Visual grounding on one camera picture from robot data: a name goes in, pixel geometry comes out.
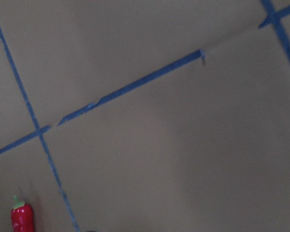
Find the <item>red chili pepper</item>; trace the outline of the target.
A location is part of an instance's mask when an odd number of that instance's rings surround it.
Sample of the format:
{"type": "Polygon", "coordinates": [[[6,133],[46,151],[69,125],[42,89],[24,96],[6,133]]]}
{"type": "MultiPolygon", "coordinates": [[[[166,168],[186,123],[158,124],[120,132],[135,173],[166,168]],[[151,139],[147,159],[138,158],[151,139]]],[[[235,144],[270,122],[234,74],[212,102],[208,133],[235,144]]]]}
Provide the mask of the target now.
{"type": "Polygon", "coordinates": [[[25,201],[13,196],[14,205],[11,210],[13,232],[35,232],[33,209],[25,201]]]}

